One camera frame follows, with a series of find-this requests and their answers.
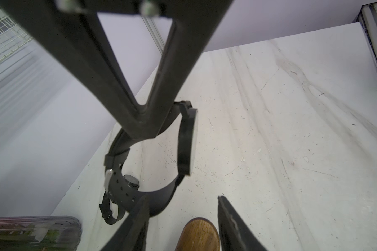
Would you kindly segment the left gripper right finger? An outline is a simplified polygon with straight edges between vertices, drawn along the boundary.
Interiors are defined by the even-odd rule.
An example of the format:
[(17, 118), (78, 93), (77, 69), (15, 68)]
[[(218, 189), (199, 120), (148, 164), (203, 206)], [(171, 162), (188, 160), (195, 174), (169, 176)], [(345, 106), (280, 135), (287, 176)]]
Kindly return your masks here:
[(222, 251), (266, 251), (229, 200), (218, 197), (218, 227)]

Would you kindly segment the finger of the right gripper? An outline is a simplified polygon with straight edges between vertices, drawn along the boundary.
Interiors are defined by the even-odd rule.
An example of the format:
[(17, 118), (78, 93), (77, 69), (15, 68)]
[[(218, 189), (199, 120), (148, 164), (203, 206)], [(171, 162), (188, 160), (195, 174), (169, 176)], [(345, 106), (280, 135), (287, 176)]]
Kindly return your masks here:
[[(231, 1), (0, 1), (127, 134), (155, 138)], [(160, 54), (142, 16), (165, 43)]]

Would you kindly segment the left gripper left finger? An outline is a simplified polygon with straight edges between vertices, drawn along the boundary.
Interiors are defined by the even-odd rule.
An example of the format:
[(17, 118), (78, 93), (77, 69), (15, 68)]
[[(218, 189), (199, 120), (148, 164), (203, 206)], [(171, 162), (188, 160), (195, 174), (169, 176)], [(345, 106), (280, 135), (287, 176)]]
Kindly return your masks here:
[(144, 251), (149, 224), (149, 200), (143, 196), (102, 251)]

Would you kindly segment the wooden watch stand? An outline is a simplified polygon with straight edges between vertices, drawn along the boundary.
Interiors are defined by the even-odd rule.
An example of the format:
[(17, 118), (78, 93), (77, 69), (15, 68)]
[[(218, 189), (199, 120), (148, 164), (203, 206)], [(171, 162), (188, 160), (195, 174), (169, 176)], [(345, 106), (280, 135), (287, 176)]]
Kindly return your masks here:
[(214, 224), (206, 218), (193, 218), (183, 228), (176, 251), (220, 251), (221, 241)]

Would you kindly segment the black watch pair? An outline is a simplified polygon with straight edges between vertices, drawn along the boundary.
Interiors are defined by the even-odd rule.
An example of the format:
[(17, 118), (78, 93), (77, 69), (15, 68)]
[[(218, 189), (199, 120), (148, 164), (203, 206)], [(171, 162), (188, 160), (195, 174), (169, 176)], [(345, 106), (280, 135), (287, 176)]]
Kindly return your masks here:
[[(127, 182), (128, 186), (138, 190), (139, 189), (139, 180), (132, 175), (124, 175), (124, 180)], [(120, 221), (126, 210), (112, 202), (107, 193), (104, 193), (102, 203), (98, 205), (102, 214), (102, 218), (108, 225), (114, 225), (116, 222)]]

